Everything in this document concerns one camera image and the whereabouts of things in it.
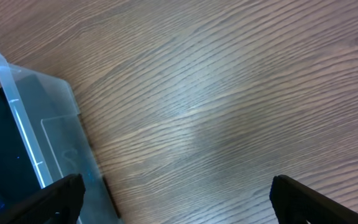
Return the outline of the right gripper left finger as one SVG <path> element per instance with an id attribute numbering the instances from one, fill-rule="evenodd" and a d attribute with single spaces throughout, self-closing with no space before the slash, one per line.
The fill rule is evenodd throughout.
<path id="1" fill-rule="evenodd" d="M 0 224 L 76 224 L 86 192 L 82 175 L 70 174 L 0 213 Z"/>

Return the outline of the black cloth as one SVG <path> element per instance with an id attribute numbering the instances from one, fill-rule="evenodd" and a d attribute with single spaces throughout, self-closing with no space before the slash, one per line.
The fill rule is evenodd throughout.
<path id="1" fill-rule="evenodd" d="M 0 89 L 0 212 L 40 189 L 21 134 Z"/>

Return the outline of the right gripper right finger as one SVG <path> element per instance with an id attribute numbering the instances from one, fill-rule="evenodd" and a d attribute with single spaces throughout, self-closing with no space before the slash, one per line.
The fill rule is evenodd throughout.
<path id="1" fill-rule="evenodd" d="M 279 224 L 358 224 L 358 213 L 287 175 L 273 178 L 269 199 Z"/>

